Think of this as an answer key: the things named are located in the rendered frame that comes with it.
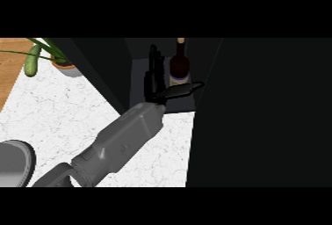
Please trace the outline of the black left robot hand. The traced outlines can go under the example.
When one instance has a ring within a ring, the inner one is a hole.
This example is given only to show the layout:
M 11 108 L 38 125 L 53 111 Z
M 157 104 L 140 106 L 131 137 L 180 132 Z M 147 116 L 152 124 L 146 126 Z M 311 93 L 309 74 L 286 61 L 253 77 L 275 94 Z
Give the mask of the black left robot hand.
M 205 83 L 193 82 L 166 87 L 165 83 L 165 57 L 150 45 L 149 70 L 144 72 L 144 101 L 165 105 L 169 99 L 187 97 Z

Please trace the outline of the dark wine bottle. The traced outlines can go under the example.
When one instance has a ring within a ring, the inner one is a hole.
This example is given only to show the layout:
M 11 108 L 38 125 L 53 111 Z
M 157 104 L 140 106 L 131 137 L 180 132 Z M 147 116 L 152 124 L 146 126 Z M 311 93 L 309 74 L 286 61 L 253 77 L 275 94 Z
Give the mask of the dark wine bottle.
M 185 39 L 177 38 L 177 54 L 169 60 L 169 85 L 187 83 L 188 59 L 184 56 Z

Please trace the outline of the dark grey cabinet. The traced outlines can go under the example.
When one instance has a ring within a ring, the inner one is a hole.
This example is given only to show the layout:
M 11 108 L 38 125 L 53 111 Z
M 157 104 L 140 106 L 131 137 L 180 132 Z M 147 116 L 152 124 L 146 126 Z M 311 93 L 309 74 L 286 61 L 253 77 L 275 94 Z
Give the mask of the dark grey cabinet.
M 177 52 L 177 38 L 50 39 L 119 114 L 137 103 L 144 102 L 144 72 L 149 70 L 152 44 L 165 57 L 168 87 L 168 62 Z M 185 38 L 190 83 L 208 84 L 209 73 L 216 65 L 219 43 L 221 38 Z M 199 88 L 188 97 L 168 100 L 165 113 L 194 112 L 203 88 Z

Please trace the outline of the dark grey cabinet door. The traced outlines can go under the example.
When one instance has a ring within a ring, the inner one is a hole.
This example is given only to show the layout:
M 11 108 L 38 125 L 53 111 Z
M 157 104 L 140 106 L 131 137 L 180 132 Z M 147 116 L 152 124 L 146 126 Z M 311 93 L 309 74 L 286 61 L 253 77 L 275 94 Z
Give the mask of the dark grey cabinet door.
M 187 185 L 332 186 L 332 39 L 224 39 Z

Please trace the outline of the potted green plant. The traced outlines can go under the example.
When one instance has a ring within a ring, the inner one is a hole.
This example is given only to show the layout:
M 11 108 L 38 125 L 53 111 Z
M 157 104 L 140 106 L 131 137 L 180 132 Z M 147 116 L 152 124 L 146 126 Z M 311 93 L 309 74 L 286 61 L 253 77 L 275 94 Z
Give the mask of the potted green plant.
M 42 41 L 38 41 L 35 38 L 28 38 L 28 40 L 33 43 L 33 46 L 38 45 L 41 47 L 36 60 L 44 59 L 50 61 L 51 65 L 64 76 L 82 76 L 76 66 L 73 65 L 67 56 L 60 51 L 57 45 L 54 44 L 50 38 L 42 38 Z M 2 53 L 23 54 L 25 56 L 28 56 L 28 52 L 25 53 L 19 51 L 2 50 Z

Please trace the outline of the green cucumber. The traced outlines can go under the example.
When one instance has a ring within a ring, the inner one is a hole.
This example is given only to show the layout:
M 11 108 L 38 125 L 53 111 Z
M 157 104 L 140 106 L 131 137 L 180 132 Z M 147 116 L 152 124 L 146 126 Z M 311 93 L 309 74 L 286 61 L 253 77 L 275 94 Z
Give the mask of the green cucumber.
M 41 47 L 38 45 L 32 46 L 28 51 L 23 71 L 28 77 L 32 77 L 36 74 L 36 59 L 39 55 Z

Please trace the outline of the brown wooden board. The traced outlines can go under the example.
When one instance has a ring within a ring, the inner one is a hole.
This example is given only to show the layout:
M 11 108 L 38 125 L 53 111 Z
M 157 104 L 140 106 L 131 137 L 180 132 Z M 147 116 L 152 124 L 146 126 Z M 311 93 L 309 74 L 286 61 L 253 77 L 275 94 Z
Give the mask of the brown wooden board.
M 13 54 L 13 51 L 26 53 L 32 45 L 25 38 L 0 38 L 0 111 L 26 59 L 23 54 Z

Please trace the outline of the grey round pan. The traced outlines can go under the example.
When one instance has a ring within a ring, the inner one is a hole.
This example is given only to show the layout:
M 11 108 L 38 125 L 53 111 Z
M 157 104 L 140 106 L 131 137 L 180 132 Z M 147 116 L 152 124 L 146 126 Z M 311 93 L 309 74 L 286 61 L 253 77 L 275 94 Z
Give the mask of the grey round pan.
M 0 187 L 25 187 L 35 170 L 36 155 L 19 140 L 0 142 Z

